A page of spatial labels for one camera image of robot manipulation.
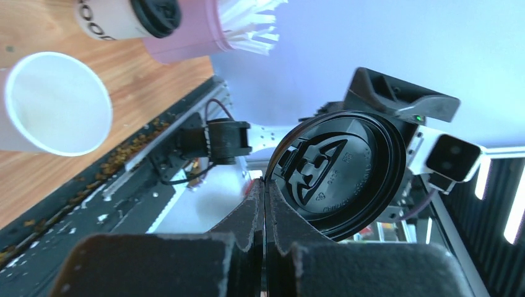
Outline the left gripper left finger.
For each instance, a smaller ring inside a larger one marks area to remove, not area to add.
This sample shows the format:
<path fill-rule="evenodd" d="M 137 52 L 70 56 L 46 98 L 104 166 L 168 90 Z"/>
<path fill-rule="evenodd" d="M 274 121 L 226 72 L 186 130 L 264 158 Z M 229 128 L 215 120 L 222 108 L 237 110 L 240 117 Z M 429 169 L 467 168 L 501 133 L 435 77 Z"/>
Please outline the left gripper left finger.
<path fill-rule="evenodd" d="M 51 296 L 259 296 L 263 182 L 202 234 L 95 234 L 71 251 Z"/>

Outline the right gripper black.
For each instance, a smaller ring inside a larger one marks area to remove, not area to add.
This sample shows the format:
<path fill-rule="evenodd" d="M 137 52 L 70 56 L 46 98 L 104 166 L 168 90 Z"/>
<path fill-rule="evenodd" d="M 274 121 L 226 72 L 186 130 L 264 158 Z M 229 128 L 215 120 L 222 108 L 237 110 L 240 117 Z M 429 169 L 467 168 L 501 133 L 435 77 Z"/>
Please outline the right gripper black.
<path fill-rule="evenodd" d="M 406 80 L 358 67 L 342 101 L 320 107 L 316 116 L 336 111 L 374 114 L 390 122 L 401 139 L 434 139 L 429 119 L 450 123 L 461 105 L 460 99 L 410 83 Z"/>

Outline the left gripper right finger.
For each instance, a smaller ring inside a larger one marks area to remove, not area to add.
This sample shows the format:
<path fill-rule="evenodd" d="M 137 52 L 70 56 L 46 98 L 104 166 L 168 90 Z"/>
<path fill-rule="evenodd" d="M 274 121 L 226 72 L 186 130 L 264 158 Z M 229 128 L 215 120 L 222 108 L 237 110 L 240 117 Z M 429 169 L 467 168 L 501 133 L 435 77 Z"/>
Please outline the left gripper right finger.
<path fill-rule="evenodd" d="M 472 296 L 444 247 L 337 243 L 289 206 L 274 181 L 264 187 L 269 296 Z"/>

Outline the black coffee cup lid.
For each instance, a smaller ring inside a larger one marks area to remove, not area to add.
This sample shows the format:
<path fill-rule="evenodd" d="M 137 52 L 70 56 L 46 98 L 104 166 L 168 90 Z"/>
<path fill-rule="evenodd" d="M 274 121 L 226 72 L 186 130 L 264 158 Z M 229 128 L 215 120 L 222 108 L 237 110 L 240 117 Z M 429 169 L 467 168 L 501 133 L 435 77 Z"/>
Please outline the black coffee cup lid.
<path fill-rule="evenodd" d="M 265 179 L 328 238 L 341 241 L 374 222 L 406 174 L 406 142 L 378 114 L 336 111 L 303 121 L 279 143 Z"/>

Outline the white paper coffee cup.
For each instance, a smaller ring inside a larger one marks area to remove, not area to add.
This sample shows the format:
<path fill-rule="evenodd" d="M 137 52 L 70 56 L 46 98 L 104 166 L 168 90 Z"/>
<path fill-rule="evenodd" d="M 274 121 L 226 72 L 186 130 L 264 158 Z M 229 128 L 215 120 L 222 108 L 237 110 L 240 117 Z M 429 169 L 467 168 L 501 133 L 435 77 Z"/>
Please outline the white paper coffee cup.
<path fill-rule="evenodd" d="M 109 136 L 113 108 L 101 78 L 57 52 L 1 69 L 1 150 L 78 157 Z"/>

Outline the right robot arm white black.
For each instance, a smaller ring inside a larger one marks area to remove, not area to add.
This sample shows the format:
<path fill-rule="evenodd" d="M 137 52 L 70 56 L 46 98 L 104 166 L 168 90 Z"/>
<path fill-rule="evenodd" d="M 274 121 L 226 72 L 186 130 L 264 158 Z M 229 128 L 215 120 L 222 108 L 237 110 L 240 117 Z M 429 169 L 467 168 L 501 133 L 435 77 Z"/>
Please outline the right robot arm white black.
<path fill-rule="evenodd" d="M 379 114 L 392 122 L 424 126 L 427 118 L 450 123 L 460 99 L 365 67 L 355 70 L 344 101 L 326 103 L 317 115 L 340 110 Z M 276 148 L 290 126 L 262 126 L 230 118 L 205 120 L 199 127 L 176 133 L 175 147 L 183 159 L 209 157 L 216 165 L 233 158 Z"/>

